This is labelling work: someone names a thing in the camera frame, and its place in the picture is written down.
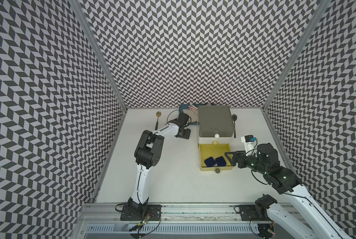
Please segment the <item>navy brooch box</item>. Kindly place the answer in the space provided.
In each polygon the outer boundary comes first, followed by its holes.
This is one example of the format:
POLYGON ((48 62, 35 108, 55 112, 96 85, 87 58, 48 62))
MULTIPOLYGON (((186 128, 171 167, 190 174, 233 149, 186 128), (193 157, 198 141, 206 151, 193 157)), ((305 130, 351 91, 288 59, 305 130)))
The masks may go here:
POLYGON ((225 167, 227 165, 227 162, 223 156, 217 157, 215 162, 218 167, 225 167))
POLYGON ((204 160, 204 164, 206 167, 214 167, 216 166, 216 161, 213 157, 209 157, 204 160))

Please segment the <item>three-drawer storage cabinet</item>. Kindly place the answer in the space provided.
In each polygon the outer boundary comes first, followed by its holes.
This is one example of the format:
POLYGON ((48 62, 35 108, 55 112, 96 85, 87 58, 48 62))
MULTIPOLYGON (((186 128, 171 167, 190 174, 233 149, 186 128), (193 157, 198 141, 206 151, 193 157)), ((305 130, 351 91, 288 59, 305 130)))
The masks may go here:
POLYGON ((230 107, 227 105, 200 105, 198 107, 198 145, 201 171, 231 170, 225 153, 230 152, 230 143, 234 136, 234 126, 230 107), (225 167, 206 167, 204 160, 223 156, 225 167))

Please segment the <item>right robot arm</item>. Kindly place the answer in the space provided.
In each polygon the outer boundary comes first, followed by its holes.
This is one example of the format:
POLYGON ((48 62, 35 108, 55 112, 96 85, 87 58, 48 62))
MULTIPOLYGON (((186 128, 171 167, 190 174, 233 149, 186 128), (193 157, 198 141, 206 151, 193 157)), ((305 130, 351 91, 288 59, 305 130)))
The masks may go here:
POLYGON ((315 201, 298 176, 281 166, 278 152, 270 143, 255 145, 246 142, 244 145, 245 150, 225 153, 230 164, 262 174, 266 183, 296 208, 305 223, 292 216, 270 195, 255 202, 259 219, 279 224, 295 239, 350 238, 315 201))

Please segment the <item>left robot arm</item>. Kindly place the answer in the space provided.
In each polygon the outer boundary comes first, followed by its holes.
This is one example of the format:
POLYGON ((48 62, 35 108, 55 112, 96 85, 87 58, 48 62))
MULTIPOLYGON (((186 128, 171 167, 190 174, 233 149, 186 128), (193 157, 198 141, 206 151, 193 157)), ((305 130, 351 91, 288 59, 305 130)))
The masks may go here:
POLYGON ((132 196, 128 200, 128 207, 136 214, 143 215, 149 201, 148 177, 153 167, 161 159, 165 138, 175 137, 189 139, 191 130, 188 128, 191 117, 183 112, 164 126, 156 123, 155 130, 142 132, 136 146, 134 157, 137 164, 137 177, 132 196))

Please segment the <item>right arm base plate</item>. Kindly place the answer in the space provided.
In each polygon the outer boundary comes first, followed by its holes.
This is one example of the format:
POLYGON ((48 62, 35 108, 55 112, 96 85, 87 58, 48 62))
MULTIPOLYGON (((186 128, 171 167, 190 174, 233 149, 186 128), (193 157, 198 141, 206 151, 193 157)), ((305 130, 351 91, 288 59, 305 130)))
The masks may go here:
POLYGON ((240 214, 242 221, 269 221, 266 208, 260 205, 238 205, 236 212, 240 214))

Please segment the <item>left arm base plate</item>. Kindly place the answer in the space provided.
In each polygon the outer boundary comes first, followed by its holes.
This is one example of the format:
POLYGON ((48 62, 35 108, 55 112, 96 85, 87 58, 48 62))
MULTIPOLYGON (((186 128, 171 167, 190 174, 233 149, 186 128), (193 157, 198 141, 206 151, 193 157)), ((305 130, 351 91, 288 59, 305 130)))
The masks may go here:
POLYGON ((161 219, 161 211, 162 205, 158 204, 147 205, 146 207, 141 207, 140 210, 136 210, 128 205, 125 205, 122 209, 120 220, 140 222, 144 220, 149 213, 150 221, 159 221, 161 219))

